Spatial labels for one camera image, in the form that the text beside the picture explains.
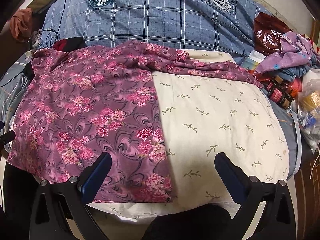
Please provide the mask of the cream leaf-print pillow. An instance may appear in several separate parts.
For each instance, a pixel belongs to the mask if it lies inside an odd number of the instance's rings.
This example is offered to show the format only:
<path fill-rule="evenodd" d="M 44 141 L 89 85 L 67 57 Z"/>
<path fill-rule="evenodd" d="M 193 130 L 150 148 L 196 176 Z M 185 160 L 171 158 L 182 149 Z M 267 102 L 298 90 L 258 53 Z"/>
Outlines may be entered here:
<path fill-rule="evenodd" d="M 233 80 L 154 72 L 173 185 L 170 203 L 91 203 L 123 219 L 187 211 L 214 203 L 235 214 L 214 166 L 224 152 L 245 174 L 262 182 L 286 180 L 289 147 L 267 97 L 255 85 Z"/>

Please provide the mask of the purple floral cloth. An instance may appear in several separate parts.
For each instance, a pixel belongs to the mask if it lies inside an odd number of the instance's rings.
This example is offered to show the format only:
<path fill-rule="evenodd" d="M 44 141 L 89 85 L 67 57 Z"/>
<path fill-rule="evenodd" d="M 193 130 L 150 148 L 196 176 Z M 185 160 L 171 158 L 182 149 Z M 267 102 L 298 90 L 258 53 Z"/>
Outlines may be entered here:
<path fill-rule="evenodd" d="M 8 162 L 63 183 L 108 152 L 113 164 L 94 198 L 99 203 L 171 200 L 152 71 L 258 85 L 232 62 L 204 63 L 136 40 L 114 48 L 41 49 L 31 66 L 35 77 L 16 111 Z"/>

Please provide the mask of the red black garment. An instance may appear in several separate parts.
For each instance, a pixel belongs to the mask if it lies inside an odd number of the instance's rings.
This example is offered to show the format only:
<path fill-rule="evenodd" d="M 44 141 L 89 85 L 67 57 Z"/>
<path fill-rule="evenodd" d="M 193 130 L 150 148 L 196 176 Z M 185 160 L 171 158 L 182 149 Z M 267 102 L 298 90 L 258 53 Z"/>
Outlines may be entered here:
<path fill-rule="evenodd" d="M 53 48 L 58 51 L 71 52 L 76 49 L 84 48 L 85 40 L 82 37 L 72 37 L 55 42 Z"/>

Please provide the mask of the brown glass bottle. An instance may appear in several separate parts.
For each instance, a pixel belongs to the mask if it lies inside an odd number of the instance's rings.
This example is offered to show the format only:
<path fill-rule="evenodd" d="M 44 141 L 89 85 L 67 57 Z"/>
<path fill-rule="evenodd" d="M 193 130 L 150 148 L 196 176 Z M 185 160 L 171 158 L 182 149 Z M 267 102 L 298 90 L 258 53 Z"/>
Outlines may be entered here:
<path fill-rule="evenodd" d="M 278 87 L 273 87 L 268 91 L 268 98 L 280 106 L 282 109 L 288 109 L 291 106 L 293 97 Z"/>

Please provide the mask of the blue plaid blanket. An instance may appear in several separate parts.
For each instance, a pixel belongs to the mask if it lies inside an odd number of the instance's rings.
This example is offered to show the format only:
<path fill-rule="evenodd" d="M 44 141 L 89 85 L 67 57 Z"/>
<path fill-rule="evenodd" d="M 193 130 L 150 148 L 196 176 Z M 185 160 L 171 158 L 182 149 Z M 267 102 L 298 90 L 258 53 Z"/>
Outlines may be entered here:
<path fill-rule="evenodd" d="M 265 8 L 253 0 L 58 0 L 46 14 L 40 46 L 71 37 L 106 47 L 139 40 L 225 52 L 242 63 L 254 49 L 260 12 Z"/>

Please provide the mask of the orange crumpled cloth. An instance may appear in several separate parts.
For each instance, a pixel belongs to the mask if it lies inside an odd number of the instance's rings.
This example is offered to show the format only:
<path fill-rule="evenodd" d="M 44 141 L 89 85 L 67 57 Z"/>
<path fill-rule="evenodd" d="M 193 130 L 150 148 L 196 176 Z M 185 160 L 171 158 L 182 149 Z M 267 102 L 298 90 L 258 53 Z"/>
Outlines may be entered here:
<path fill-rule="evenodd" d="M 31 37 L 33 24 L 32 14 L 31 8 L 25 8 L 15 12 L 10 19 L 10 32 L 17 42 L 27 42 Z"/>

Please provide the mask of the lilac crumpled garment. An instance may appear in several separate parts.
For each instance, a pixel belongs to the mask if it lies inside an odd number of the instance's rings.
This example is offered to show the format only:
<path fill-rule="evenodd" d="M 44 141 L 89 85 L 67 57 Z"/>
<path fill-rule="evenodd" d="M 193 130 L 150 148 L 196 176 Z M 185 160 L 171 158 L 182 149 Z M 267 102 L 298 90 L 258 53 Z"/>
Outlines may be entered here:
<path fill-rule="evenodd" d="M 319 69 L 319 54 L 313 49 L 309 38 L 288 31 L 280 37 L 280 50 L 265 57 L 255 72 L 263 74 L 300 66 Z"/>

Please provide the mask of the clear plastic bag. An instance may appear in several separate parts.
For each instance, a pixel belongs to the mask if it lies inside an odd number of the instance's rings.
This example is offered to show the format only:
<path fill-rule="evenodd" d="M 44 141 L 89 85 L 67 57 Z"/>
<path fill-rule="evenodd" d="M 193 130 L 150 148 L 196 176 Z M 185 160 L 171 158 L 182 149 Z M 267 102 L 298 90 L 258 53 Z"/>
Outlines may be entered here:
<path fill-rule="evenodd" d="M 300 130 L 314 153 L 319 145 L 319 79 L 310 80 L 298 93 Z"/>

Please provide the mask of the dark red plastic bag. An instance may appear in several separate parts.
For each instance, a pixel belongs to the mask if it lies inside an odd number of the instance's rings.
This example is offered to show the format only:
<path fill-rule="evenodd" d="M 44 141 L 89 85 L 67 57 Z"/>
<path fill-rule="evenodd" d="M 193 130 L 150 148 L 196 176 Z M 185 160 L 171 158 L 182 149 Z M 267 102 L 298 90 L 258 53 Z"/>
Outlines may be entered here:
<path fill-rule="evenodd" d="M 291 29 L 278 18 L 260 12 L 254 19 L 255 50 L 265 56 L 281 49 L 280 37 Z"/>

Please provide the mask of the olive green cloth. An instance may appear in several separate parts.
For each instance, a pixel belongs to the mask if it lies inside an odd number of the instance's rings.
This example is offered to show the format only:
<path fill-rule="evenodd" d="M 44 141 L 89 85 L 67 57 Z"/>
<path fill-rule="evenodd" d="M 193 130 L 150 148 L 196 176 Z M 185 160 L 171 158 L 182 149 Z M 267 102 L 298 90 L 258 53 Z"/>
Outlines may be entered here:
<path fill-rule="evenodd" d="M 39 15 L 48 10 L 57 0 L 33 0 L 27 5 L 33 15 Z"/>

